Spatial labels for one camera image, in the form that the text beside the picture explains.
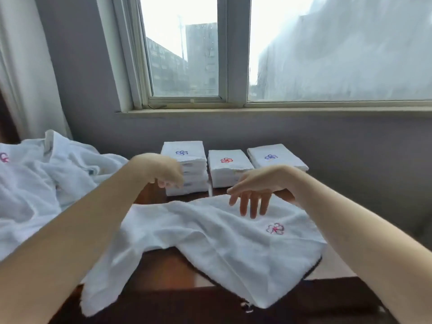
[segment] hand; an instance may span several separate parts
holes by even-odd
[[[260,215],[265,215],[273,192],[283,190],[285,165],[275,165],[253,169],[246,172],[240,181],[227,190],[231,195],[229,204],[235,205],[240,197],[240,214],[245,216],[249,200],[251,201],[251,218],[256,218],[258,203],[261,199]]]
[[[144,153],[133,157],[130,163],[138,164],[138,170],[145,175],[149,183],[154,183],[157,179],[159,187],[183,185],[183,168],[171,157],[157,153]]]

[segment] white sky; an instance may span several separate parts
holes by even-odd
[[[304,15],[313,0],[252,0],[249,48],[250,82],[256,84],[262,50],[278,35],[284,23]],[[217,22],[217,0],[141,0],[147,37],[181,56],[183,25]]]

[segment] window sill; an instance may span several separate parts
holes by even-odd
[[[350,108],[236,108],[236,109],[145,109],[119,112],[120,116],[129,118],[161,118],[181,117],[197,114],[222,115],[263,115],[274,114],[278,116],[301,115],[343,115],[343,116],[431,116],[432,106],[419,107],[350,107]]]

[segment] white curtain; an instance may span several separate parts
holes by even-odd
[[[0,0],[0,90],[21,139],[70,137],[35,0]]]

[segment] glass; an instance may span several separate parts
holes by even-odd
[[[219,95],[217,0],[141,0],[154,96]]]
[[[248,100],[432,99],[432,0],[252,0]]]

